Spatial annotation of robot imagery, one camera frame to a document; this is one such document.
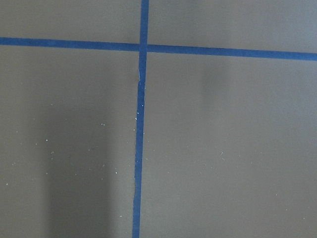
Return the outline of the blue tape strip lengthwise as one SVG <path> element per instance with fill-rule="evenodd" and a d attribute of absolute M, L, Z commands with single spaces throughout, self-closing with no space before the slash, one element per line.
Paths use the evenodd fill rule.
<path fill-rule="evenodd" d="M 133 198 L 133 220 L 132 238 L 140 236 L 141 220 L 141 193 L 142 193 L 142 166 L 143 166 L 143 136 L 144 136 L 144 111 L 145 111 L 145 89 L 147 70 L 147 46 L 148 46 L 148 21 L 149 1 L 141 1 L 140 41 L 139 41 L 139 81 L 137 92 L 136 111 L 136 145 L 134 163 L 134 198 Z"/>

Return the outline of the blue tape strip crosswise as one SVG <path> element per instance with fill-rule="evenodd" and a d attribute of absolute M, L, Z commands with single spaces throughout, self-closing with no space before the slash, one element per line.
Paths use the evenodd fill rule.
<path fill-rule="evenodd" d="M 141 47 L 133 43 L 115 42 L 93 42 L 93 41 L 73 41 L 55 39 L 31 39 L 31 38 L 11 38 L 1 37 L 0 44 L 6 46 L 28 46 L 66 49 L 89 49 L 89 50 L 110 50 L 138 52 Z M 169 45 L 147 45 L 145 49 L 149 53 L 168 54 L 188 54 L 188 55 L 209 55 L 245 58 L 265 58 L 283 60 L 306 60 L 316 61 L 316 53 L 285 52 L 285 51 L 265 51 L 230 48 L 206 48 L 190 46 L 169 46 Z"/>

